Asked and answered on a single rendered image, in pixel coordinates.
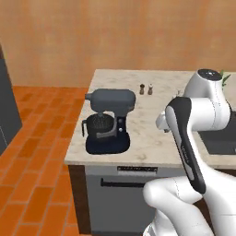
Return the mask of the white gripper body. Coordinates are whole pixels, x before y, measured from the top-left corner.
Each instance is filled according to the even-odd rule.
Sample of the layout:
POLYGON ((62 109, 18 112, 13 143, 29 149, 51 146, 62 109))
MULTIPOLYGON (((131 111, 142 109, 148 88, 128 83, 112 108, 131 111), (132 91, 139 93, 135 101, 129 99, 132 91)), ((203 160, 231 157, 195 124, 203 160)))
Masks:
POLYGON ((164 133, 170 132, 169 127, 169 116, 166 114, 166 112, 161 112, 159 116, 156 119, 156 126, 159 130, 162 130, 164 133))

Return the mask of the grey dishwasher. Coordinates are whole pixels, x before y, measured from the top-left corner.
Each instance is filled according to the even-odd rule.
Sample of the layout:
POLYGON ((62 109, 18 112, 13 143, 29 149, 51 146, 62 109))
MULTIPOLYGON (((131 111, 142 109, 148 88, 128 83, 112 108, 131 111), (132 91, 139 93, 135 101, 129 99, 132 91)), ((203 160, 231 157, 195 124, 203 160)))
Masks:
POLYGON ((88 207, 93 236, 140 236, 152 221, 143 188, 102 187, 105 182, 146 183, 158 178, 183 176, 182 168, 87 166, 88 207))

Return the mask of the dark grey stand mixer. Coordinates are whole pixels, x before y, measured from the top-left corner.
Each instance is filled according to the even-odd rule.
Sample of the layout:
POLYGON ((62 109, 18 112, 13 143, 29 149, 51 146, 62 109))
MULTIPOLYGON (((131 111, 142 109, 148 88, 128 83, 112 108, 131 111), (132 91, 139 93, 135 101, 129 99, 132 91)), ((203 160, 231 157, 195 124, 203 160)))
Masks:
POLYGON ((126 116, 135 108, 136 95, 130 89, 98 88, 87 93, 94 111, 81 123, 82 135, 88 132, 86 151, 92 155, 120 154, 130 147, 126 116))

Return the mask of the green plant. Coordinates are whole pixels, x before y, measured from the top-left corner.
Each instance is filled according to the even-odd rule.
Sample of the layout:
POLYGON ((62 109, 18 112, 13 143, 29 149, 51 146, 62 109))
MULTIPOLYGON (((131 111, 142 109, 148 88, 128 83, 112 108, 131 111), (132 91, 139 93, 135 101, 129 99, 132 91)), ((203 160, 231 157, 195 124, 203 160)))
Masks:
POLYGON ((222 77, 222 87, 225 87, 227 84, 226 84, 226 81, 230 78, 230 76, 231 76, 231 74, 229 74, 229 75, 224 75, 225 74, 225 71, 222 69, 222 70, 220 70, 220 75, 221 75, 221 77, 222 77))

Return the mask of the brown cabinet side panel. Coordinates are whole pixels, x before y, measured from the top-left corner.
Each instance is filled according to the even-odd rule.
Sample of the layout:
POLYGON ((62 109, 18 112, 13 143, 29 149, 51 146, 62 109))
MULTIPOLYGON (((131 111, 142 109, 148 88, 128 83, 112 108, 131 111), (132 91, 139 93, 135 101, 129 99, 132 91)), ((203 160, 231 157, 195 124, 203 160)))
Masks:
POLYGON ((69 165, 68 170, 79 232, 81 234, 90 234, 91 227, 85 167, 83 165, 69 165))

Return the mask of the dark grey fridge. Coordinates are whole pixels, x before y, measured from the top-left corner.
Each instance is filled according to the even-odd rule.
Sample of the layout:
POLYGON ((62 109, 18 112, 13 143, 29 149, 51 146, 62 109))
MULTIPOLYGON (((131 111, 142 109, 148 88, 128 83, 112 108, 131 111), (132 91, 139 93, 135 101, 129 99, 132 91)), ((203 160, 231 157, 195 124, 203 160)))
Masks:
POLYGON ((0 45, 0 156, 22 127, 2 46, 0 45))

